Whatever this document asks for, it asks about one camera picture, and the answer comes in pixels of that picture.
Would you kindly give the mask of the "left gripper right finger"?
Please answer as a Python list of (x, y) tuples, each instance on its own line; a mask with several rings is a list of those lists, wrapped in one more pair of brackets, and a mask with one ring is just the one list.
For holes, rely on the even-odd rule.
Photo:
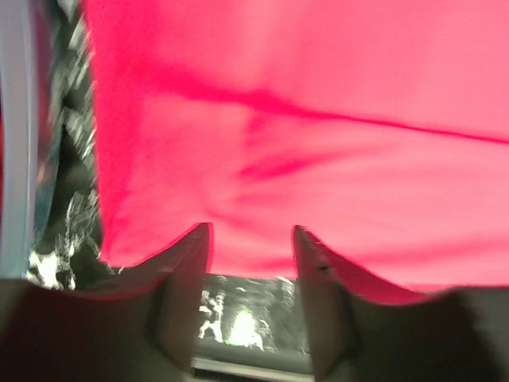
[(508, 290), (408, 290), (336, 254), (302, 226), (293, 253), (318, 381), (505, 381)]

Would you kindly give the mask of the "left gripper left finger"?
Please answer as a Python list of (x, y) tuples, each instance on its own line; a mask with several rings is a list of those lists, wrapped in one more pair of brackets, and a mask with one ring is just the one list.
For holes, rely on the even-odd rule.
[(82, 291), (1, 282), (4, 381), (183, 381), (195, 352), (211, 229)]

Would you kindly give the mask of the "pink t shirt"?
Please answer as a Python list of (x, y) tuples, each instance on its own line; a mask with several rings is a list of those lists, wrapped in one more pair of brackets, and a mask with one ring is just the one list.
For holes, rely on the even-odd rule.
[(291, 278), (302, 225), (405, 287), (507, 283), (507, 2), (83, 8), (110, 266), (209, 222), (212, 272)]

